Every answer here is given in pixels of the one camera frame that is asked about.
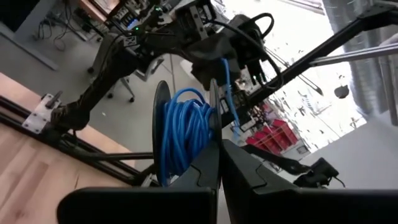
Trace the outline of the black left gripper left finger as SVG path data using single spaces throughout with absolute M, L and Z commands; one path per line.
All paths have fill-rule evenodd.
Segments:
M 86 187 L 61 199 L 59 223 L 216 223 L 219 145 L 212 141 L 168 187 Z

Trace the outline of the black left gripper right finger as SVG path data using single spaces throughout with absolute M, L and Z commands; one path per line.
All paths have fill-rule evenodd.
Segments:
M 297 187 L 223 141 L 222 183 L 231 223 L 397 224 L 396 190 Z

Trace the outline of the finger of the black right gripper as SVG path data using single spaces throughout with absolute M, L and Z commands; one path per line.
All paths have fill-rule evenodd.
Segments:
M 241 69 L 238 63 L 238 55 L 229 41 L 229 37 L 222 32 L 217 33 L 218 53 L 220 58 L 217 60 L 217 84 L 219 86 L 227 84 L 227 74 L 229 72 L 230 82 L 234 82 L 241 76 Z
M 224 85 L 223 53 L 217 46 L 194 46 L 190 49 L 192 56 L 192 74 L 206 91 L 210 90 L 211 79 L 219 86 Z

